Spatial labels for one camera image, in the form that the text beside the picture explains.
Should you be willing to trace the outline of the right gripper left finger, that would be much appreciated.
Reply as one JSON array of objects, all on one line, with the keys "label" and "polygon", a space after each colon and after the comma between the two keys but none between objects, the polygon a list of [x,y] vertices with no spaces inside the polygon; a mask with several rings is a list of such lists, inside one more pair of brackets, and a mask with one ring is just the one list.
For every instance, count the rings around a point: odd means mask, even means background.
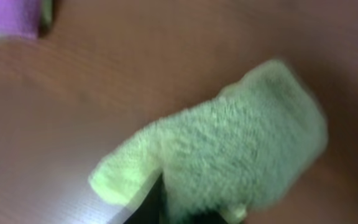
[{"label": "right gripper left finger", "polygon": [[163,207],[162,175],[158,177],[140,207],[124,222],[124,224],[160,224],[160,212]]}]

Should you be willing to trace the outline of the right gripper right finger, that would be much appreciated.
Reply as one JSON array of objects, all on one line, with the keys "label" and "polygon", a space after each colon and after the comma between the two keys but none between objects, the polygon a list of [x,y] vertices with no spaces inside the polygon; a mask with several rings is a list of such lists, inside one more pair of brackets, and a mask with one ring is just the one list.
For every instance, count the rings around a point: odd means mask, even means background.
[{"label": "right gripper right finger", "polygon": [[201,213],[193,216],[193,224],[227,224],[227,221],[218,212]]}]

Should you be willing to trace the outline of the light green microfiber cloth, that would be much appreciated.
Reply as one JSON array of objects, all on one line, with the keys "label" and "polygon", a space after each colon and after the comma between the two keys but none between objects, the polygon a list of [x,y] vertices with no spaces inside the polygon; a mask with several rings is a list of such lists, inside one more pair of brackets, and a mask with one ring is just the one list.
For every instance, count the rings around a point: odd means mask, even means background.
[{"label": "light green microfiber cloth", "polygon": [[269,60],[216,97],[138,130],[89,184],[105,202],[137,210],[161,179],[166,223],[206,212],[237,223],[282,199],[327,143],[319,103],[286,63]]}]

